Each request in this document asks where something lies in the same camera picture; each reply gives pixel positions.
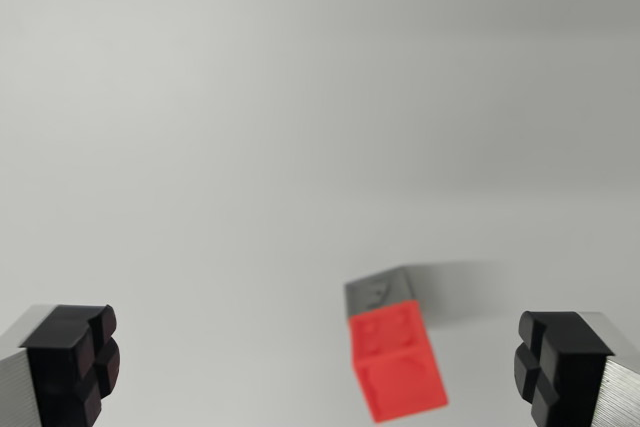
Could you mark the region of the black-padded silver gripper right finger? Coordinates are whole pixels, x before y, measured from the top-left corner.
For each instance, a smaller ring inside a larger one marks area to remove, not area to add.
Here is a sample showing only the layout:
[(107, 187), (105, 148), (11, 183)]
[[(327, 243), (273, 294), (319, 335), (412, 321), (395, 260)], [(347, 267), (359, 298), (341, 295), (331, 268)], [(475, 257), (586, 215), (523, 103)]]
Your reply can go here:
[(544, 427), (639, 425), (639, 348), (599, 312), (521, 314), (514, 379)]

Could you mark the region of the black-padded silver gripper left finger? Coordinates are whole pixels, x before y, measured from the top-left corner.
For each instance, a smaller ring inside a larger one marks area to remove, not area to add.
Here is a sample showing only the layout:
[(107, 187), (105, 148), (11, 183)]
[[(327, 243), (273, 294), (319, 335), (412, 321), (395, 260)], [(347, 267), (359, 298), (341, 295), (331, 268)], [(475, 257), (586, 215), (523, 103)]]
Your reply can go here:
[(1, 334), (1, 424), (89, 427), (120, 371), (109, 305), (34, 305)]

